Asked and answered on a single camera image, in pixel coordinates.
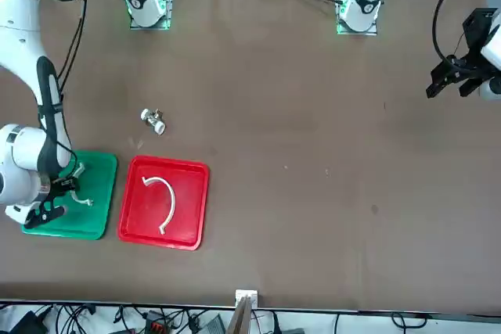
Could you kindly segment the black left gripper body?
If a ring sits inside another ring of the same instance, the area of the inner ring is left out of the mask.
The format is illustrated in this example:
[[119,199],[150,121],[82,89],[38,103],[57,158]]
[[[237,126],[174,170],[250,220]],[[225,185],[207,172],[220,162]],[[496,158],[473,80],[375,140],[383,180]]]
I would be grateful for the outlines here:
[[500,75],[500,8],[476,8],[463,22],[467,54],[451,62],[482,76]]

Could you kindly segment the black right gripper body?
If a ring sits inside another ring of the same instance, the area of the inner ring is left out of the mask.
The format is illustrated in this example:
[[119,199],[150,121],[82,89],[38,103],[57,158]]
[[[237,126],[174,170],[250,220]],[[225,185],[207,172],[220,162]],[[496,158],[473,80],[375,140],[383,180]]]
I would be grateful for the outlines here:
[[53,208],[53,201],[57,197],[62,197],[67,192],[67,180],[65,178],[57,178],[56,180],[50,181],[49,193],[41,201],[39,210],[46,210],[45,204],[49,203],[49,210]]

